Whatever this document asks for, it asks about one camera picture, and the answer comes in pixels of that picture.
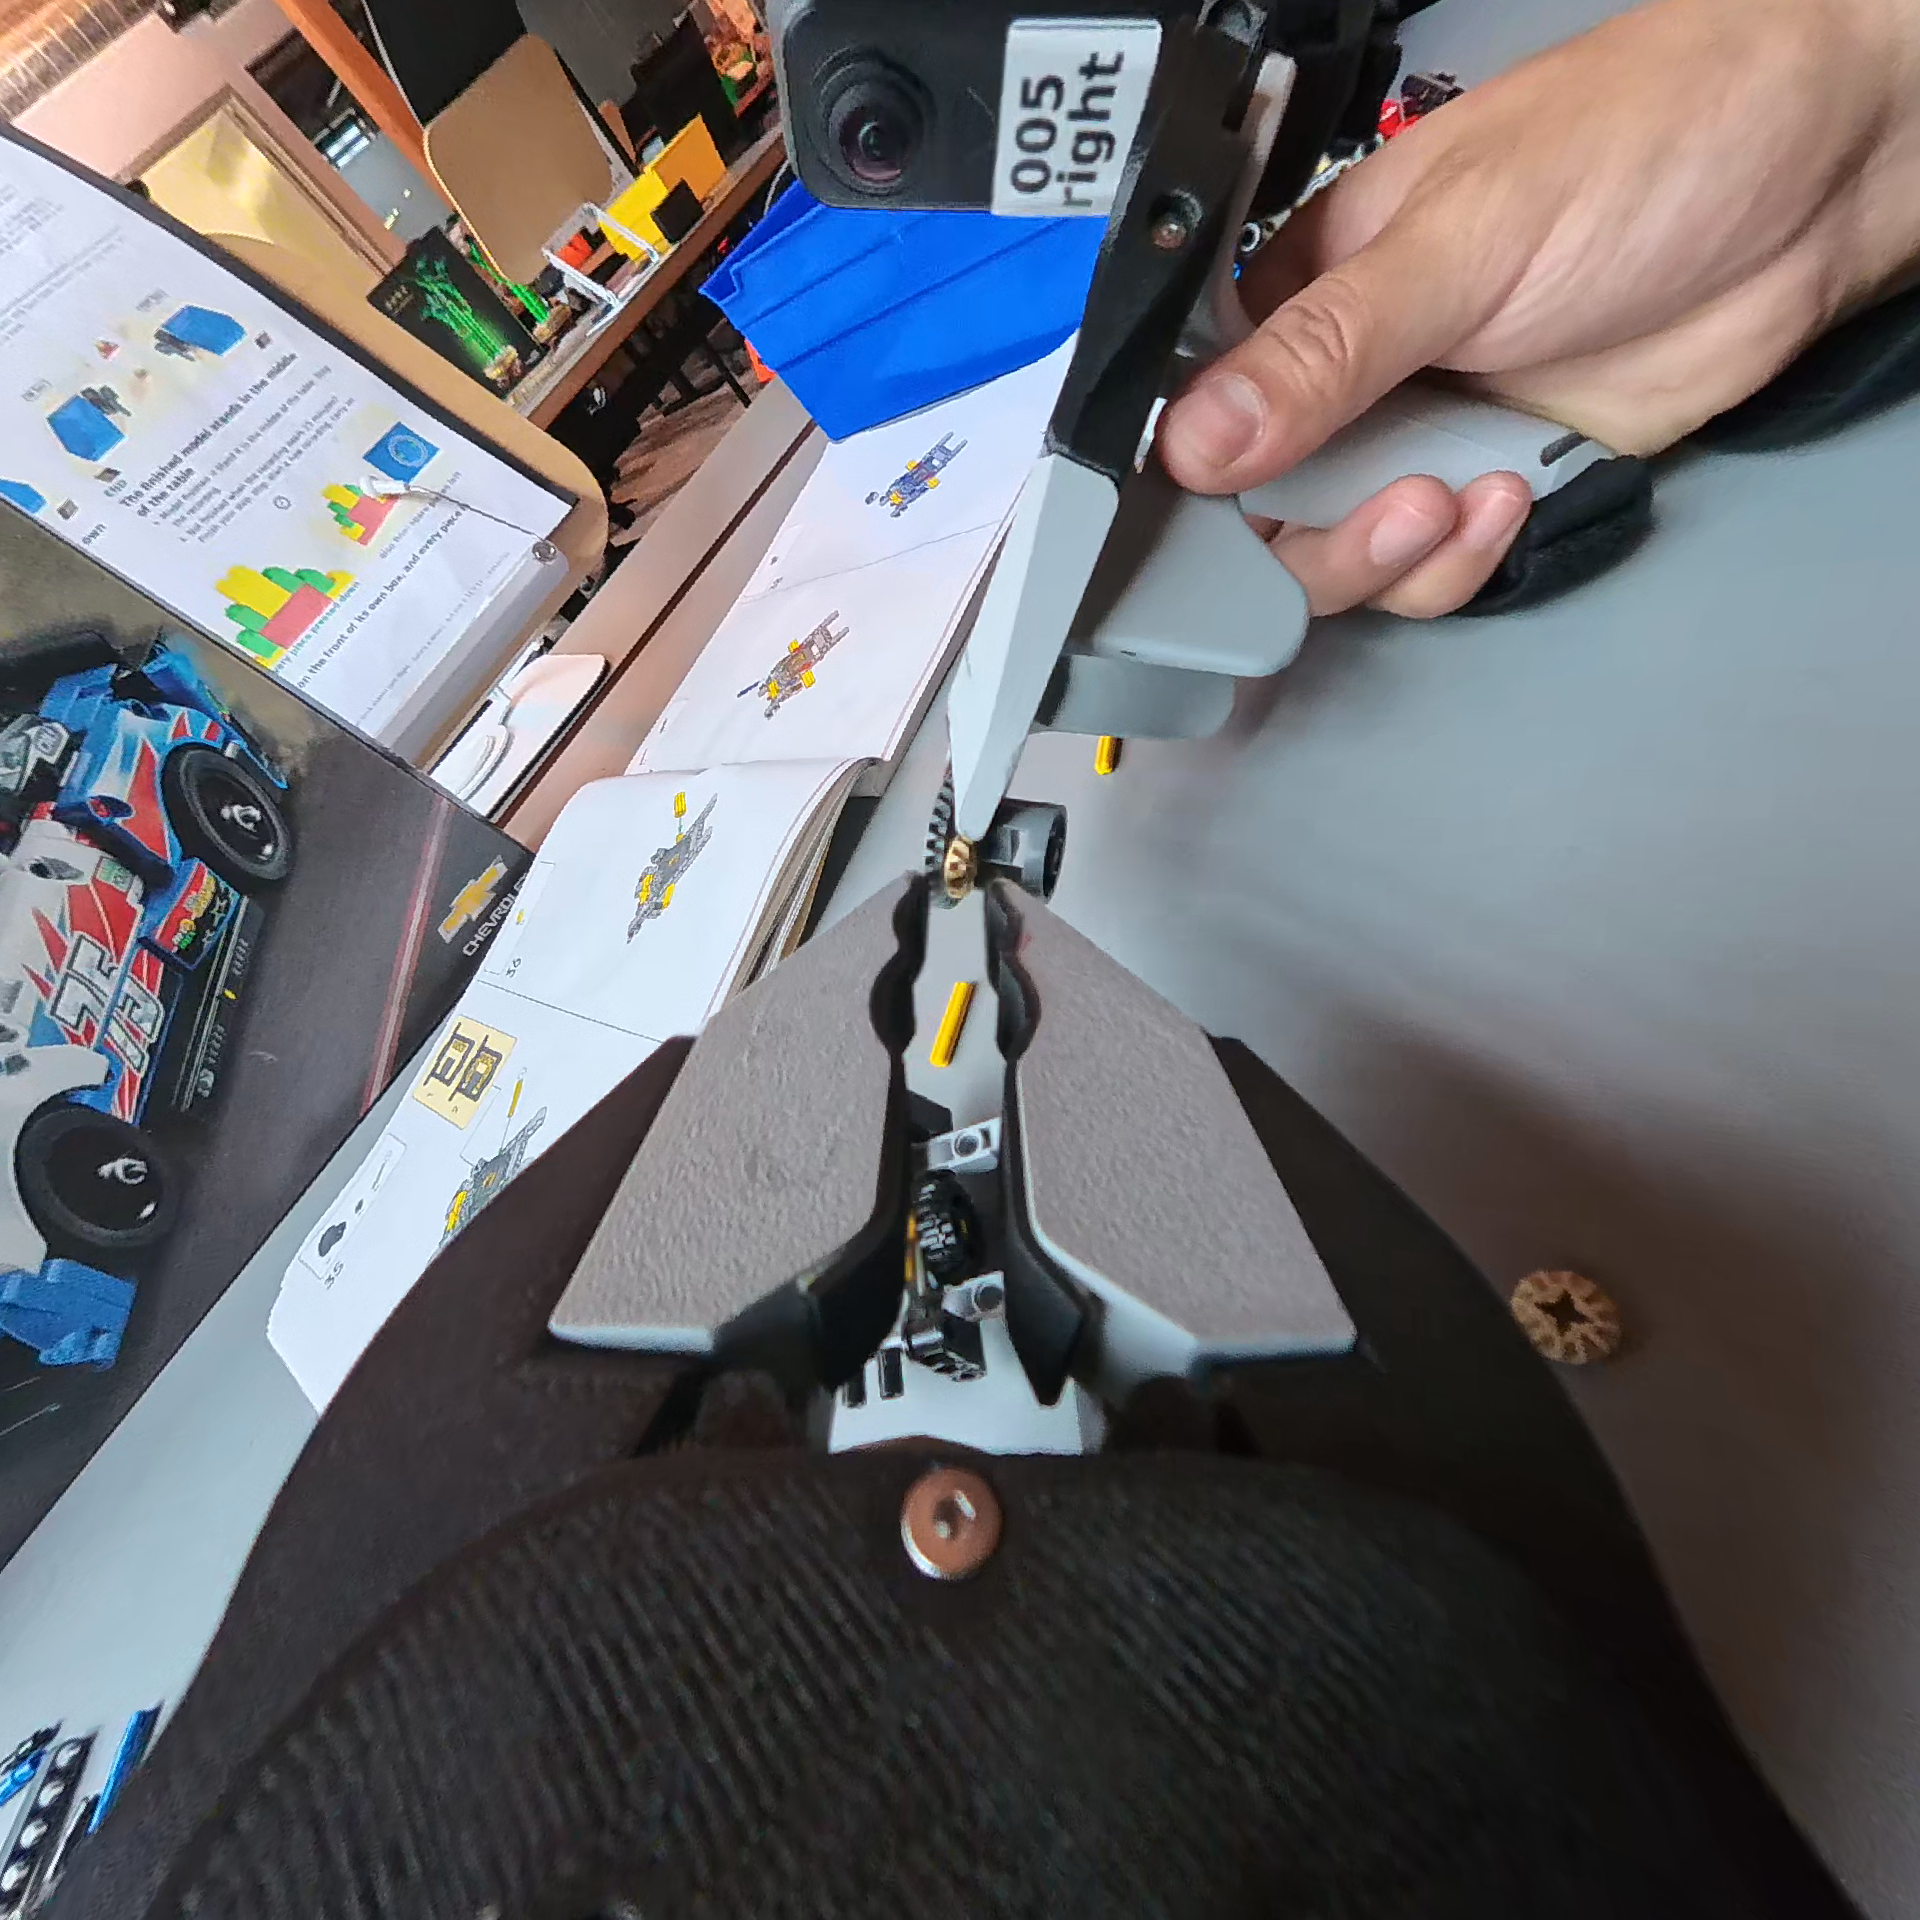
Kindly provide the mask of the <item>grey lego differential housing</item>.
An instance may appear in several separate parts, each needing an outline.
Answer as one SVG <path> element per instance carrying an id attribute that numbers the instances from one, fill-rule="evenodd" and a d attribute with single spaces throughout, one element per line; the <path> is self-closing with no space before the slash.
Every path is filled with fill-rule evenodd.
<path id="1" fill-rule="evenodd" d="M 950 774 L 945 780 L 927 819 L 924 860 L 925 872 L 927 854 L 934 854 L 948 835 L 962 835 L 955 822 Z M 993 815 L 993 824 L 978 836 L 967 836 L 967 841 L 975 845 L 975 888 L 986 886 L 989 880 L 1003 880 L 1015 888 L 1050 903 L 1055 893 L 1066 862 L 1066 836 L 1066 806 L 1053 803 L 1003 800 Z"/>

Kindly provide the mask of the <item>white flat tray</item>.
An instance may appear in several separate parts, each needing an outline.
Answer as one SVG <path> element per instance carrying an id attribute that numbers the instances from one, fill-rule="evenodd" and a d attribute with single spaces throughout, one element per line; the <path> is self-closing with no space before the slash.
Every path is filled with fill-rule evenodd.
<path id="1" fill-rule="evenodd" d="M 555 748 L 609 675 L 603 656 L 529 654 L 425 767 L 441 793 L 491 819 Z"/>

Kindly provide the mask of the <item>grey lego frame assembly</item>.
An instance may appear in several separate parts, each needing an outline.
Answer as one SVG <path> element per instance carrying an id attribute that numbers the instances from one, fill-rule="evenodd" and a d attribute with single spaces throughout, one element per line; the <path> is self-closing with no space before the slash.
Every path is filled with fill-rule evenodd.
<path id="1" fill-rule="evenodd" d="M 874 1356 L 836 1389 L 834 1415 L 900 1403 L 922 1379 L 978 1384 L 989 1375 L 987 1326 L 1001 1318 L 1003 1278 L 987 1259 L 980 1196 L 998 1139 L 996 1119 L 953 1124 L 945 1103 L 908 1097 L 900 1302 Z"/>

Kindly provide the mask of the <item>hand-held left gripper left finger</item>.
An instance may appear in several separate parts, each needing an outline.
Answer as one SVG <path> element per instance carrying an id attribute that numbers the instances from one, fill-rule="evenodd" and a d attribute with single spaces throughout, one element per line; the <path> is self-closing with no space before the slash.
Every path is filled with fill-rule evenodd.
<path id="1" fill-rule="evenodd" d="M 839 1387 L 906 1292 L 927 878 L 900 875 L 709 1020 L 549 1313 L 582 1349 Z"/>

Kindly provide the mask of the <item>lego instruction booklet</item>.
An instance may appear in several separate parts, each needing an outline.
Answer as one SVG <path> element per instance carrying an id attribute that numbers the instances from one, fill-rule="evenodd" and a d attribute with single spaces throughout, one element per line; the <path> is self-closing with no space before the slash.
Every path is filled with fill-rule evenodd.
<path id="1" fill-rule="evenodd" d="M 1071 345 L 829 444 L 629 767 L 562 806 L 286 1265 L 268 1333 L 313 1407 L 443 1245 L 793 937 L 841 806 L 889 784 L 967 643 Z"/>

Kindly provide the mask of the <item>black lego set box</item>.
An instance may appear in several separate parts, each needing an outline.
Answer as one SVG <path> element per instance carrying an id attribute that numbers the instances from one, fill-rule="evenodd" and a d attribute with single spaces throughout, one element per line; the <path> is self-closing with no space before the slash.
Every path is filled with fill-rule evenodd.
<path id="1" fill-rule="evenodd" d="M 529 852 L 3 529 L 3 1553 L 452 1011 Z"/>

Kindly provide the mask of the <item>multicolour lego model section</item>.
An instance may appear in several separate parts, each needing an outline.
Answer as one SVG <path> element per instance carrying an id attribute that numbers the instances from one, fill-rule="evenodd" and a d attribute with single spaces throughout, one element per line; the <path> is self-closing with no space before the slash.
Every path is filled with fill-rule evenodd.
<path id="1" fill-rule="evenodd" d="M 1452 103 L 1463 91 L 1466 86 L 1446 68 L 1406 72 L 1383 96 L 1374 129 L 1366 134 L 1337 136 L 1329 149 L 1325 161 L 1346 161 L 1377 152 L 1385 142 L 1401 134 L 1430 111 L 1437 111 L 1441 104 Z"/>

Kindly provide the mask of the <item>dark box green print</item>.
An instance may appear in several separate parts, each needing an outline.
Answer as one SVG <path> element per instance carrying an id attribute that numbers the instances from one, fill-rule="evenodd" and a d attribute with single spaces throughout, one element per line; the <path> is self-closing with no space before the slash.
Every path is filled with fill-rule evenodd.
<path id="1" fill-rule="evenodd" d="M 367 304 L 494 395 L 510 395 L 543 347 L 443 229 L 409 241 Z"/>

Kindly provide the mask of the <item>instruction sign stand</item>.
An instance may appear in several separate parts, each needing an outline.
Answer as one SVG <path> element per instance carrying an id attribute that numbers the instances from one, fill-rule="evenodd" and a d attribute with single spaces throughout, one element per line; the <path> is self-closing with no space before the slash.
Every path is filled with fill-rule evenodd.
<path id="1" fill-rule="evenodd" d="M 268 255 L 5 127 L 5 513 L 427 766 L 609 511 L 510 405 Z"/>

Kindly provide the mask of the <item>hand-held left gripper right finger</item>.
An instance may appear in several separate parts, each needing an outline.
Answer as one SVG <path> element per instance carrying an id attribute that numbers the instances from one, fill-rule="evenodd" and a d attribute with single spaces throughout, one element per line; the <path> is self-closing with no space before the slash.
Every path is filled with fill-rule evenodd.
<path id="1" fill-rule="evenodd" d="M 1038 1401 L 1355 1349 L 1212 1035 L 1043 901 L 983 895 L 1003 1317 Z"/>

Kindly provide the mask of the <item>person's right hand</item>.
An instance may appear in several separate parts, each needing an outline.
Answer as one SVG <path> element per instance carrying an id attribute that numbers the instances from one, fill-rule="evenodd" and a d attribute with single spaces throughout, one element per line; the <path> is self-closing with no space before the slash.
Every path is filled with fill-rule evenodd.
<path id="1" fill-rule="evenodd" d="M 1657 453 L 1915 257 L 1915 1 L 1634 7 L 1294 212 L 1239 280 L 1253 333 L 1167 405 L 1157 453 L 1242 495 L 1422 373 Z"/>

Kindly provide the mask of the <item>beige rounded board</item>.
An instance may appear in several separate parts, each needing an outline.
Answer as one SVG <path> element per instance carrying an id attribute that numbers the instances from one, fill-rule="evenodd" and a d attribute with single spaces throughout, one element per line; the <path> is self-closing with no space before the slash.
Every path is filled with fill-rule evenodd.
<path id="1" fill-rule="evenodd" d="M 555 232 L 615 193 L 597 119 L 541 37 L 521 35 L 422 129 L 443 199 L 502 277 L 531 280 Z"/>

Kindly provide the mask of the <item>yellow box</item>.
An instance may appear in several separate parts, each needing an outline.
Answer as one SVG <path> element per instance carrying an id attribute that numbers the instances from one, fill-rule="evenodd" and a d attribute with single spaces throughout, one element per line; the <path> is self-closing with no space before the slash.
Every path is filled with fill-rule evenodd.
<path id="1" fill-rule="evenodd" d="M 601 232 L 625 257 L 654 257 L 685 241 L 730 166 L 702 117 L 667 139 L 618 199 L 603 208 Z"/>

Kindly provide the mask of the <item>blue plastic bin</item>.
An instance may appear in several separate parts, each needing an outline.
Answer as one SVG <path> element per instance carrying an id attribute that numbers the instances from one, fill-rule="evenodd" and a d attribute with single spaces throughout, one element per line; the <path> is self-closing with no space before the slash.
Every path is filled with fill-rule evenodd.
<path id="1" fill-rule="evenodd" d="M 790 182 L 702 293 L 844 441 L 1055 351 L 1102 238 L 1081 220 L 829 208 Z"/>

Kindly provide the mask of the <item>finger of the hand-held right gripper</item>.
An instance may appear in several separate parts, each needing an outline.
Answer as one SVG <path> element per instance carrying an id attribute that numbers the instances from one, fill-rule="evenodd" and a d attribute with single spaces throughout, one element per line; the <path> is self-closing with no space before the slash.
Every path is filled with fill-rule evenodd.
<path id="1" fill-rule="evenodd" d="M 948 687 L 950 830 L 980 844 L 1005 798 L 1071 619 L 1113 529 L 1118 485 L 1041 454 Z"/>

